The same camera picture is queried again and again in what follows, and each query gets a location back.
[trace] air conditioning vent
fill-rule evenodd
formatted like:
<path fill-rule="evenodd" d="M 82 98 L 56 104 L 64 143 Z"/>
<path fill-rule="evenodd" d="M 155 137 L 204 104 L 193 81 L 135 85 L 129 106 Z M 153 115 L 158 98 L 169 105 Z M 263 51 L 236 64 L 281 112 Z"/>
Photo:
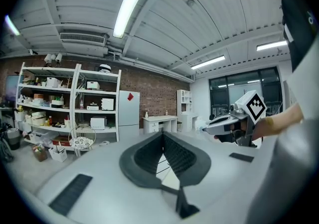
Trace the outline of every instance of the air conditioning vent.
<path fill-rule="evenodd" d="M 105 46 L 107 38 L 95 34 L 83 34 L 83 33 L 60 33 L 60 40 L 63 42 L 82 43 L 82 44 L 94 44 L 99 46 Z"/>

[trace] ceiling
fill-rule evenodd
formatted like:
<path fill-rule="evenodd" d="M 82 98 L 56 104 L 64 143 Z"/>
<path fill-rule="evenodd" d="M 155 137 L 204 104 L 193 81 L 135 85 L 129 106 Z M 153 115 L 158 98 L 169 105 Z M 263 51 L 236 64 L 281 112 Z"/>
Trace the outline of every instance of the ceiling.
<path fill-rule="evenodd" d="M 261 52 L 256 46 L 282 39 L 281 0 L 139 0 L 123 38 L 113 37 L 122 0 L 18 0 L 10 18 L 21 32 L 4 27 L 4 57 L 70 53 L 61 32 L 106 33 L 108 44 L 123 50 L 123 58 L 183 76 L 211 76 L 215 70 L 274 63 L 289 59 L 287 47 Z M 75 48 L 77 54 L 86 48 Z M 89 55 L 97 56 L 94 48 Z M 225 60 L 192 70 L 190 67 L 224 55 Z"/>

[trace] security camera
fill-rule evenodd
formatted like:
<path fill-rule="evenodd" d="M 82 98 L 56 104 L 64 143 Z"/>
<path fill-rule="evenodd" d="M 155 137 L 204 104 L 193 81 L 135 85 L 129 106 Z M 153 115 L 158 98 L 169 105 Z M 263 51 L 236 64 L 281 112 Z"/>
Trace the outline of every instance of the security camera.
<path fill-rule="evenodd" d="M 55 59 L 55 61 L 56 61 L 55 67 L 61 65 L 61 60 L 62 60 L 62 53 L 58 53 L 58 55 L 56 56 L 56 59 Z"/>
<path fill-rule="evenodd" d="M 37 52 L 35 52 L 34 50 L 32 50 L 32 49 L 29 49 L 29 53 L 31 54 L 31 55 L 38 55 L 38 53 Z"/>
<path fill-rule="evenodd" d="M 44 61 L 46 62 L 45 66 L 44 67 L 47 67 L 49 66 L 50 67 L 50 64 L 52 62 L 52 55 L 50 53 L 48 53 L 44 59 Z"/>

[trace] person's arm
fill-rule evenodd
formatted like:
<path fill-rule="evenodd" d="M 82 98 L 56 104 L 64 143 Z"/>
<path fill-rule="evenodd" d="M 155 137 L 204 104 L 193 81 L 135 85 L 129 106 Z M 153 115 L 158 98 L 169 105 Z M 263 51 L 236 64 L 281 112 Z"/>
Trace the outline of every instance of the person's arm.
<path fill-rule="evenodd" d="M 253 140 L 262 136 L 279 134 L 290 125 L 300 122 L 303 118 L 299 104 L 295 103 L 282 113 L 261 119 L 256 124 Z"/>

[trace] white table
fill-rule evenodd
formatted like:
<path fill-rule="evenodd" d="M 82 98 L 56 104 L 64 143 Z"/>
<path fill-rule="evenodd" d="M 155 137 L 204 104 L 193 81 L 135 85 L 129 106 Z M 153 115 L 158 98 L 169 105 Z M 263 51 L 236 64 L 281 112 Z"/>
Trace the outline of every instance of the white table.
<path fill-rule="evenodd" d="M 166 132 L 177 132 L 177 116 L 150 116 L 144 119 L 144 134 L 158 132 L 159 123 L 163 122 L 163 130 Z"/>

